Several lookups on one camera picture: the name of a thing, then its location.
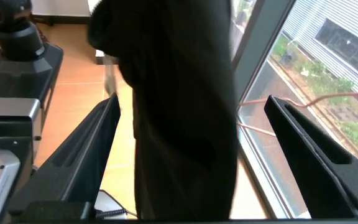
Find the tiled floor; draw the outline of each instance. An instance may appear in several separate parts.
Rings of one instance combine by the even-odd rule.
[[[65,51],[65,56],[35,160],[37,166],[42,165],[97,103],[108,97],[104,91],[104,67],[94,62],[94,50],[86,43],[86,27],[57,24],[53,27],[41,25],[41,28],[51,43]],[[117,67],[115,69],[122,115],[101,188],[134,212],[132,91]],[[231,217],[266,218],[249,175],[241,164],[237,176]]]

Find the garden bed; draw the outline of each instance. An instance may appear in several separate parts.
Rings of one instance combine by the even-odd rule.
[[[282,57],[289,50],[293,61],[284,65]],[[284,36],[279,37],[270,61],[306,102],[322,95],[352,91],[354,85],[350,80],[333,76],[321,62],[310,60],[296,43],[290,43]],[[358,158],[358,99],[331,98],[320,101],[312,109],[347,150]]]

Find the building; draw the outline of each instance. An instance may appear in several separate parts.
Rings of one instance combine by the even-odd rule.
[[[283,33],[358,91],[358,0],[297,0]]]

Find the corrugated metal wall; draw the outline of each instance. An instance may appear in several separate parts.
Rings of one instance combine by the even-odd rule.
[[[358,37],[358,0],[297,0],[283,30],[335,76],[354,81],[358,91],[358,71],[315,39],[326,19]]]

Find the black fabric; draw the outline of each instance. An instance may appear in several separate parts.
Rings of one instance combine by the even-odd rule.
[[[230,9],[230,0],[102,0],[91,16],[89,43],[118,57],[133,87],[143,219],[229,218],[239,148]]]

